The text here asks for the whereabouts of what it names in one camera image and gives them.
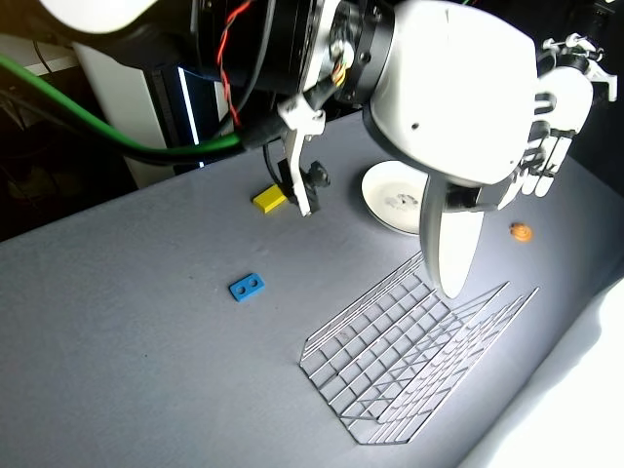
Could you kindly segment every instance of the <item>orange object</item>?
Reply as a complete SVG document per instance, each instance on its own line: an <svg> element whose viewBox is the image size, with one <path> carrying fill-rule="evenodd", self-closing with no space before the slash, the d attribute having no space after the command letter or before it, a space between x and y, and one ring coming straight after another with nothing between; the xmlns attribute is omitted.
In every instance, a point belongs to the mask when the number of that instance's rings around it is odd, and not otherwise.
<svg viewBox="0 0 624 468"><path fill-rule="evenodd" d="M518 242L530 242L533 238L533 230L521 222L514 222L509 230Z"/></svg>

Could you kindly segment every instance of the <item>green cable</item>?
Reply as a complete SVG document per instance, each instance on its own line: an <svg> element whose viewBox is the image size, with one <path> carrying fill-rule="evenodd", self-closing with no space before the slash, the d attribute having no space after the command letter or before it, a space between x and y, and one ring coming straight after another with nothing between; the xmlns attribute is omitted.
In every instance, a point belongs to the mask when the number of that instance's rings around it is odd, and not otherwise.
<svg viewBox="0 0 624 468"><path fill-rule="evenodd" d="M32 74L30 71L26 70L21 65L14 62L12 59L8 58L4 54L0 54L0 67L6 69L10 73L16 75L22 81L25 81L32 87L36 88L48 98L67 109L78 119L87 123L93 129L106 135L114 142L119 143L123 146L131 147L132 149L138 151L171 156L196 155L229 148L231 146L235 146L241 141L239 136L234 133L226 136L220 136L210 141L206 141L193 146L182 146L178 148L150 148L147 146L143 146L133 139L125 136L117 129L114 129L107 123L103 122L94 114L82 107L80 104L73 101L62 92L57 90L54 86L50 85L45 80L42 80L38 76Z"/></svg>

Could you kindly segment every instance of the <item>screw hole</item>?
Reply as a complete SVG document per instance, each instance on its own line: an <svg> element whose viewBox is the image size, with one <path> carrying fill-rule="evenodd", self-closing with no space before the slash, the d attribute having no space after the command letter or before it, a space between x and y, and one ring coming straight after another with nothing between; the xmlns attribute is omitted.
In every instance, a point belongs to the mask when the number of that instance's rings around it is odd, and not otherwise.
<svg viewBox="0 0 624 468"><path fill-rule="evenodd" d="M362 52L360 54L360 62L361 63L369 63L371 61L371 53L370 52Z"/></svg>

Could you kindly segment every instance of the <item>metal wire rack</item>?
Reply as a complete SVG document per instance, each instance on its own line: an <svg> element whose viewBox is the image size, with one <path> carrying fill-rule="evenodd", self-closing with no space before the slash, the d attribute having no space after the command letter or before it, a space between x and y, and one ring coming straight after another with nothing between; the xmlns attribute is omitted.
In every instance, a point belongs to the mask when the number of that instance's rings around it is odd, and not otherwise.
<svg viewBox="0 0 624 468"><path fill-rule="evenodd" d="M509 285L450 310L419 253L305 342L299 365L360 444L404 444L535 295L489 316Z"/></svg>

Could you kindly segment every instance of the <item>red wire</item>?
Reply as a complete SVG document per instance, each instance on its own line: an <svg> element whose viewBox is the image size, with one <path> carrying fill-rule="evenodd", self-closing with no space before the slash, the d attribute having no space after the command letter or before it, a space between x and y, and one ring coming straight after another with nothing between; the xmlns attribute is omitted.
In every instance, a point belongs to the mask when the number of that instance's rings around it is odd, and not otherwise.
<svg viewBox="0 0 624 468"><path fill-rule="evenodd" d="M218 51L216 53L216 64L218 65L220 69L221 82L223 83L223 94L224 94L225 100L227 100L227 105L230 110L230 115L232 116L232 121L234 122L234 125L237 127L241 126L241 120L238 115L238 111L236 110L236 107L234 107L234 104L232 103L230 82L227 77L227 73L225 72L225 69L223 68L223 53L225 52L225 46L227 44L227 38L228 38L228 32L229 32L230 26L232 25L236 17L244 13L250 7L253 1L254 0L247 0L245 3L241 4L238 8L234 9L227 16L227 21L225 22L225 28L223 29L223 33L221 34L221 41L218 46Z"/></svg>

